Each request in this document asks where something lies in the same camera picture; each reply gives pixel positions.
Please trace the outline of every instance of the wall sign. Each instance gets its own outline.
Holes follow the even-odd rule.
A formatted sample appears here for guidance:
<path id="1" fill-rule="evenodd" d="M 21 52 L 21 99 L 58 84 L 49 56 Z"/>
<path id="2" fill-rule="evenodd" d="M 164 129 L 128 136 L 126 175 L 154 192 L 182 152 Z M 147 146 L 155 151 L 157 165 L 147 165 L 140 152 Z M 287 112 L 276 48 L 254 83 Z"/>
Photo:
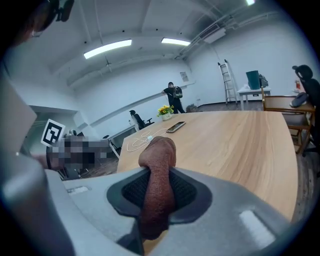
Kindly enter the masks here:
<path id="1" fill-rule="evenodd" d="M 58 140 L 61 139 L 65 128 L 65 125 L 48 119 L 41 137 L 41 143 L 47 147 L 52 147 Z"/>
<path id="2" fill-rule="evenodd" d="M 184 82 L 188 82 L 188 81 L 189 81 L 189 78 L 188 78 L 186 72 L 180 72 L 180 75 L 181 75 L 182 80 L 183 80 Z"/>

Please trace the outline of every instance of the backpack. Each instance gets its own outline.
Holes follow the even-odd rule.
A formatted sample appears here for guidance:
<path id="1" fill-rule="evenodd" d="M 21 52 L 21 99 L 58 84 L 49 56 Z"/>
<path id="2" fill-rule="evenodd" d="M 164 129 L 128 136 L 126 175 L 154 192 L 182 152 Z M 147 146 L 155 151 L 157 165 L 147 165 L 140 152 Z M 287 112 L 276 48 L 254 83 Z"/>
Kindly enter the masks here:
<path id="1" fill-rule="evenodd" d="M 174 91 L 173 91 L 173 97 L 180 99 L 183 97 L 182 95 L 182 89 L 178 86 L 174 87 Z"/>

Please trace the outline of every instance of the white cable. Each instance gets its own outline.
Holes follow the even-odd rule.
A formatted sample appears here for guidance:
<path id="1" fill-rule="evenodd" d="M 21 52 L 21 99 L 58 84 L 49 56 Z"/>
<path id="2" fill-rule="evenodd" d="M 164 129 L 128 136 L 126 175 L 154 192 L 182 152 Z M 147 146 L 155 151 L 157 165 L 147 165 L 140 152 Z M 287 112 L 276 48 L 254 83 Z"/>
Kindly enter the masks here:
<path id="1" fill-rule="evenodd" d="M 152 138 L 154 138 L 154 136 L 155 136 L 158 132 L 160 132 L 160 131 L 162 131 L 162 130 L 165 130 L 165 132 L 162 133 L 162 134 L 160 134 L 160 135 L 158 135 L 158 136 L 162 136 L 162 135 L 164 135 L 164 134 L 167 132 L 167 128 L 162 128 L 162 129 L 158 130 L 156 133 L 154 133 L 153 135 L 151 135 Z M 151 140 L 148 140 L 148 135 L 149 135 L 150 133 L 151 133 L 151 131 L 146 131 L 146 132 L 144 132 L 144 133 L 141 134 L 141 138 L 147 138 L 146 140 L 143 140 L 143 139 L 141 139 L 141 138 L 133 138 L 133 139 L 135 139 L 135 141 L 132 143 L 132 147 L 133 147 L 133 148 L 134 148 L 134 147 L 137 147 L 137 148 L 135 148 L 134 150 L 129 150 L 129 149 L 128 149 L 129 143 L 128 143 L 128 144 L 126 145 L 126 150 L 127 150 L 128 152 L 133 152 L 133 151 L 136 151 L 136 150 L 142 148 L 143 146 L 147 145 L 148 143 L 150 143 Z M 141 142 L 140 144 L 138 144 L 138 145 L 135 145 L 135 143 L 136 143 L 137 141 L 142 141 L 142 142 Z"/>

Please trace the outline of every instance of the floor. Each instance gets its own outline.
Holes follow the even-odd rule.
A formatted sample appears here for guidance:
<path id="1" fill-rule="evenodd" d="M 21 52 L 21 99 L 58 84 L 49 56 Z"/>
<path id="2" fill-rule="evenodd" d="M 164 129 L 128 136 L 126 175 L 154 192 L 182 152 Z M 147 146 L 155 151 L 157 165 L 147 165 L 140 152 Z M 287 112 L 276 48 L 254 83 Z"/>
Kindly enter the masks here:
<path id="1" fill-rule="evenodd" d="M 262 111 L 261 101 L 249 102 L 246 110 Z M 210 105 L 203 105 L 198 108 L 199 111 L 240 111 L 240 103 L 216 103 Z M 320 178 L 317 179 L 317 172 L 320 170 L 320 159 L 317 153 L 307 153 L 305 157 L 302 155 L 296 156 L 298 165 L 298 193 L 296 207 L 293 214 L 292 221 L 296 222 L 308 213 L 313 201 L 315 192 L 320 190 Z M 117 171 L 118 158 L 111 154 L 101 166 L 90 169 L 89 172 L 84 173 L 82 178 L 98 177 L 108 174 L 113 174 Z"/>

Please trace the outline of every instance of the flower vase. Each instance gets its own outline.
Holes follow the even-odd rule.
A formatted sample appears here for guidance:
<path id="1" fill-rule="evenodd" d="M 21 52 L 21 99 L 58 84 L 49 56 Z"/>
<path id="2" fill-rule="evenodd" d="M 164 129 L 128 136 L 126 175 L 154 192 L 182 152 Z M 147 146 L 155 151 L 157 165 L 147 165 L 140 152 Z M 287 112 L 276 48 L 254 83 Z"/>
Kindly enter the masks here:
<path id="1" fill-rule="evenodd" d="M 172 117 L 171 113 L 161 115 L 162 121 L 169 120 Z"/>

